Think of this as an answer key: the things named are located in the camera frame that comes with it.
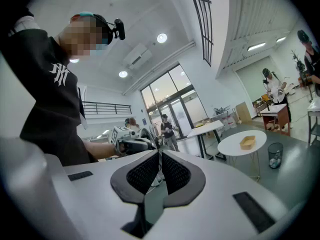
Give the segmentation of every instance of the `trash bin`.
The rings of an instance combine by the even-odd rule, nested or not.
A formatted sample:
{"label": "trash bin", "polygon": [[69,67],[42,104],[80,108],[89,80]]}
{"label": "trash bin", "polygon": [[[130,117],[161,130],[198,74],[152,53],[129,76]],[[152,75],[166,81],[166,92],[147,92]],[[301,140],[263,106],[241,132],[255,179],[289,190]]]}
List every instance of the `trash bin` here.
{"label": "trash bin", "polygon": [[277,169],[280,167],[283,152],[284,146],[279,142],[273,143],[268,147],[270,168]]}

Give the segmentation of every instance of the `railing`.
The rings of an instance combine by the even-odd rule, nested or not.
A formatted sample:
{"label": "railing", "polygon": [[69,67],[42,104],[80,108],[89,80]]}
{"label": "railing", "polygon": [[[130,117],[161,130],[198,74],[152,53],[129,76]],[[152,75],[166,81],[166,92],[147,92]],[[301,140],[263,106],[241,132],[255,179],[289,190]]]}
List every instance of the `railing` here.
{"label": "railing", "polygon": [[86,115],[130,115],[131,106],[112,103],[83,101],[83,110]]}
{"label": "railing", "polygon": [[212,37],[212,19],[210,0],[193,0],[196,13],[198,15],[201,38],[202,38],[202,54],[203,59],[211,67],[211,56],[213,49],[213,37]]}

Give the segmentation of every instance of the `white round table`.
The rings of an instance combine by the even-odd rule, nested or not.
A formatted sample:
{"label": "white round table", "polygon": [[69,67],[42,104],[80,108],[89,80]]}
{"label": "white round table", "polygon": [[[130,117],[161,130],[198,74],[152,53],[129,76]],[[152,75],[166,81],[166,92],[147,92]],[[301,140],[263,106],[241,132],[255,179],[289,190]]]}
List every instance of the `white round table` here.
{"label": "white round table", "polygon": [[[255,136],[255,144],[252,149],[243,150],[240,148],[240,142],[246,136]],[[252,167],[257,172],[256,181],[260,179],[260,163],[258,149],[260,149],[267,141],[267,135],[261,130],[246,130],[233,134],[223,139],[218,145],[218,151],[221,154],[229,156],[229,161],[233,162],[233,166],[236,166],[237,157],[250,154]]]}

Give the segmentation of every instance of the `black pants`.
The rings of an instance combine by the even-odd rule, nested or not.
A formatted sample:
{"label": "black pants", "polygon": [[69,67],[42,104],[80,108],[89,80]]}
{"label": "black pants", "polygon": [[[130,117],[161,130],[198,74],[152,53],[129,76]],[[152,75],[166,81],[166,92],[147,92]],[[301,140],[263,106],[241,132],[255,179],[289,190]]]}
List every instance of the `black pants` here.
{"label": "black pants", "polygon": [[291,112],[290,112],[290,108],[289,108],[289,103],[287,100],[287,96],[284,96],[283,101],[279,102],[279,103],[274,103],[275,105],[280,105],[280,104],[286,104],[286,107],[288,109],[288,114],[289,114],[289,122],[291,123]]}

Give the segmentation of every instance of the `man in black shirt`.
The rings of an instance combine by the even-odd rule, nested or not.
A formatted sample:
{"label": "man in black shirt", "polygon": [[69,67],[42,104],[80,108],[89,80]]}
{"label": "man in black shirt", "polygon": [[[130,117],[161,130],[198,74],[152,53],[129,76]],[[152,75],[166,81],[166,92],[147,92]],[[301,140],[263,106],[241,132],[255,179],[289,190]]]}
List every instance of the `man in black shirt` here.
{"label": "man in black shirt", "polygon": [[76,14],[56,37],[34,23],[27,9],[20,11],[8,30],[2,52],[9,66],[35,99],[20,137],[35,143],[63,166],[96,162],[121,155],[114,145],[82,141],[77,77],[68,68],[70,59],[89,56],[110,44],[113,32],[106,20],[91,12]]}
{"label": "man in black shirt", "polygon": [[162,115],[161,133],[164,134],[164,142],[169,146],[172,151],[178,151],[178,143],[173,130],[176,130],[175,126],[168,121],[166,114]]}
{"label": "man in black shirt", "polygon": [[305,47],[304,63],[315,85],[315,92],[320,96],[320,51],[313,46],[309,36],[303,31],[297,32],[300,42]]}

